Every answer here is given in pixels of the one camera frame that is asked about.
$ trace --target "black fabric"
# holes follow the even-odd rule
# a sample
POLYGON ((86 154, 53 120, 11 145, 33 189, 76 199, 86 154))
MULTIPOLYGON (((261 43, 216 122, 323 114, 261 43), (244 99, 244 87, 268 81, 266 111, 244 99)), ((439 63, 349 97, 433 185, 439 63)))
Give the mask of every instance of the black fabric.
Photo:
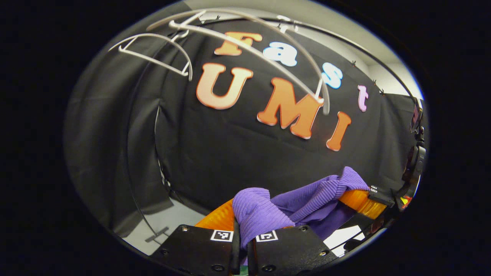
MULTIPOLYGON (((259 50, 273 41, 286 42, 269 29, 248 21, 206 27, 222 33, 260 33, 263 40, 253 42, 259 50)), ((309 140, 291 134, 289 127, 283 130, 279 125, 268 126, 256 119, 273 91, 271 79, 287 79, 286 76, 246 51, 240 56, 214 55, 214 49, 222 45, 218 39, 193 35, 183 44, 192 55, 195 77, 189 83, 168 75, 156 132, 159 159, 179 194, 213 210, 244 188, 266 188, 274 196, 339 174, 344 166, 351 166, 368 184, 402 186, 407 152, 415 143, 409 133, 412 100, 409 96, 382 96, 373 81, 350 61, 311 39, 292 36, 307 48, 319 67, 330 62, 343 72, 341 87, 329 88, 330 114, 325 116, 319 111, 309 140), (227 92, 233 67, 254 72, 233 107, 215 110, 198 101, 196 86, 206 62, 226 66, 214 86, 216 95, 227 92), (365 85, 369 94, 366 112, 361 112, 357 104, 359 84, 365 85), (326 148, 326 141, 336 128, 339 111, 347 113, 352 123, 341 150, 334 152, 326 148)), ((308 87, 316 88, 318 79, 306 58, 299 54, 297 61, 297 66, 288 69, 308 87)), ((294 88, 298 101, 305 93, 296 85, 294 88)))
MULTIPOLYGON (((135 201, 144 214, 172 202, 162 184, 154 143, 160 80, 152 77, 154 68, 148 62, 108 50, 145 32, 151 23, 188 10, 176 3, 113 38, 81 75, 68 103, 63 146, 72 181, 97 220, 121 237, 142 220, 135 201)), ((152 56, 161 47, 161 41, 141 39, 129 50, 152 56)))

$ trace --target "purple cloth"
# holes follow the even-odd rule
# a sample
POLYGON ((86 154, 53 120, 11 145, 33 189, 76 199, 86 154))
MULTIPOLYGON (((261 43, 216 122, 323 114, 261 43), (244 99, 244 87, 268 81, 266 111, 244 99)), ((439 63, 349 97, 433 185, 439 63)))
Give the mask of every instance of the purple cloth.
POLYGON ((341 176, 331 175, 272 199, 263 188, 238 192, 232 209, 240 226, 241 248, 246 249, 247 243, 257 235, 305 224, 325 240, 355 214, 337 201, 349 190, 368 191, 369 188, 352 168, 344 167, 341 176))

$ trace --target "orange letter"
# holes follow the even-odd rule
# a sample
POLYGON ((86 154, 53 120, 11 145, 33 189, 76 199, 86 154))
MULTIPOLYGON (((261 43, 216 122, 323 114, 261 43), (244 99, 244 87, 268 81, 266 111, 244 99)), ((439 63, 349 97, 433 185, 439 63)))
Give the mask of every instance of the orange letter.
POLYGON ((324 100, 319 103, 312 96, 306 95, 296 103, 291 82, 281 78, 273 78, 271 83, 274 85, 273 94, 266 109, 257 114, 258 121, 274 126, 278 122, 276 113, 280 109, 281 128, 285 129, 293 120, 298 118, 295 124, 290 127, 290 131, 298 137, 309 139, 312 136, 310 129, 317 111, 324 105, 324 100))
MULTIPOLYGON (((263 40, 263 36, 258 33, 250 33, 250 32, 238 32, 238 31, 228 31, 225 35, 233 37, 237 40, 240 40, 247 45, 252 45, 252 40, 261 41, 263 40)), ((215 49, 216 55, 240 55, 242 54, 242 50, 238 49, 239 45, 225 40, 220 48, 215 49)))
POLYGON ((341 149, 341 140, 343 139, 346 129, 351 124, 351 118, 344 112, 338 112, 338 124, 331 139, 327 140, 326 146, 333 150, 339 151, 341 149))
POLYGON ((224 65, 218 63, 205 63, 203 65, 203 75, 201 75, 198 87, 196 88, 196 97, 202 104, 219 110, 232 107, 239 99, 246 80, 252 78, 252 71, 249 69, 240 67, 232 68, 234 78, 227 94, 217 96, 213 93, 213 87, 215 86, 218 75, 223 72, 225 72, 224 65))

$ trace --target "orange soft finger pad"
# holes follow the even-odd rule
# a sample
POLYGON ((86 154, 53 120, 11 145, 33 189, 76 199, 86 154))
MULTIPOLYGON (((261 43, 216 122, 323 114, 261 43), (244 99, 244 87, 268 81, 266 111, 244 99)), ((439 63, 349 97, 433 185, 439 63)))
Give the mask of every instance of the orange soft finger pad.
POLYGON ((368 191, 346 191, 339 201, 371 219, 376 219, 387 207, 386 205, 368 198, 368 191))
POLYGON ((232 200, 213 210, 195 226, 213 230, 233 231, 234 210, 232 209, 232 200))

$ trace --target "blue letter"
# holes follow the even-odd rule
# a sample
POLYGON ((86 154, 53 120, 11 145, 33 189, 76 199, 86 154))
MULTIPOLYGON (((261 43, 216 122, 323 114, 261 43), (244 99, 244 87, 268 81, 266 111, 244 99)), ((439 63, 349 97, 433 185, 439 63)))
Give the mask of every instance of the blue letter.
POLYGON ((322 69, 324 70, 324 73, 322 73, 324 82, 332 88, 338 89, 341 86, 343 72, 329 62, 324 63, 322 69))
POLYGON ((263 50, 263 54, 269 59, 281 61, 281 63, 286 66, 292 67, 297 64, 297 61, 295 60, 297 57, 297 49, 286 43, 271 42, 270 47, 263 50))

